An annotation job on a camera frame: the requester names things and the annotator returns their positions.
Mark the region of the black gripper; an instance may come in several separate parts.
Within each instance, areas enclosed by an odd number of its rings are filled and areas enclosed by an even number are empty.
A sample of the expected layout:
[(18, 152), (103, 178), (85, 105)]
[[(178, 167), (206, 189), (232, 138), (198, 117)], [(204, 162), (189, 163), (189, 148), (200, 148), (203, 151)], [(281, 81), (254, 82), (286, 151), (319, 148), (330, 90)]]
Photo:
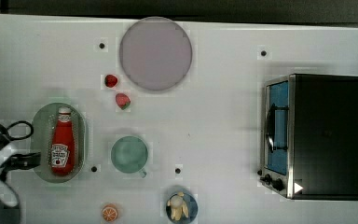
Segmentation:
[(21, 157), (10, 157), (0, 165), (0, 168), (3, 171), (30, 170), (38, 167), (40, 163), (41, 153), (36, 152), (27, 154), (25, 159)]

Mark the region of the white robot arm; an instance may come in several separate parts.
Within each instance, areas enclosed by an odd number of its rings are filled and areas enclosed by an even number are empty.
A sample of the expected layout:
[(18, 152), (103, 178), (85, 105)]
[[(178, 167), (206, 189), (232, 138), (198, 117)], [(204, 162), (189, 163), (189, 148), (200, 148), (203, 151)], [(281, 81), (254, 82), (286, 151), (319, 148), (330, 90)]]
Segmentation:
[(8, 174), (16, 170), (30, 170), (40, 165), (41, 153), (20, 153), (14, 141), (31, 137), (34, 127), (20, 120), (5, 127), (0, 124), (0, 224), (21, 224), (21, 200), (7, 183)]

